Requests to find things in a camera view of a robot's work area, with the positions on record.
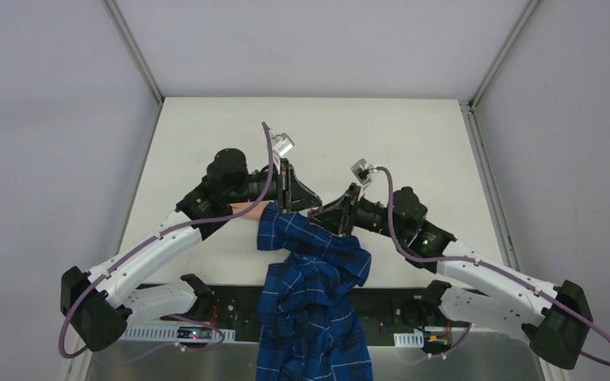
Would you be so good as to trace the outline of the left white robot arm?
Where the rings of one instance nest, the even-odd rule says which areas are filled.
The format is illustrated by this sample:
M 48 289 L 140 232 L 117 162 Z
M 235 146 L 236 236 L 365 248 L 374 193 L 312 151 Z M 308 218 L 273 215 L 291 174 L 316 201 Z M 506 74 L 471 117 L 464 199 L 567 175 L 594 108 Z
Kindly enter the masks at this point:
M 75 330 L 86 350 L 99 352 L 143 321 L 171 314 L 203 320 L 210 313 L 210 299 L 195 275 L 183 275 L 148 289 L 140 285 L 171 259 L 234 219 L 234 203 L 256 201 L 273 201 L 286 212 L 322 205 L 321 198 L 297 179 L 288 160 L 276 158 L 263 170 L 250 172 L 241 150 L 219 151 L 200 184 L 141 242 L 87 271 L 74 266 L 62 274 L 60 311 L 64 323 L 59 349 L 64 349 L 68 329 Z

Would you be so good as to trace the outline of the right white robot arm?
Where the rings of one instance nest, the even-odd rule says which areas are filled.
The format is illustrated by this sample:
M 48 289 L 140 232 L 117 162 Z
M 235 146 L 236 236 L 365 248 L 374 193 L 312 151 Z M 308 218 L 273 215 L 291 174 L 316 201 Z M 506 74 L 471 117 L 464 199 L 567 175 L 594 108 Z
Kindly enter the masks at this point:
M 395 236 L 414 267 L 472 287 L 467 291 L 432 282 L 419 304 L 419 315 L 427 324 L 446 319 L 473 323 L 527 344 L 556 367 L 575 368 L 590 328 L 564 309 L 569 307 L 586 321 L 593 319 L 581 286 L 569 280 L 555 285 L 485 261 L 452 233 L 430 223 L 427 207 L 411 187 L 393 191 L 392 201 L 391 208 L 371 202 L 351 184 L 343 196 L 309 211 L 307 218 L 338 236 L 349 236 L 354 228 Z

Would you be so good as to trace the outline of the mannequin hand with painted nails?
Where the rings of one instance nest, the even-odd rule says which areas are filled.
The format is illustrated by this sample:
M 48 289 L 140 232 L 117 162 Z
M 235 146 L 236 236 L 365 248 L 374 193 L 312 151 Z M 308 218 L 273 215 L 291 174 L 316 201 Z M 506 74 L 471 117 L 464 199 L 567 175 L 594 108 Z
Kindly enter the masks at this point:
M 232 204 L 231 208 L 233 215 L 258 221 L 267 205 L 268 202 L 266 201 L 257 204 L 254 204 L 253 202 L 240 202 Z

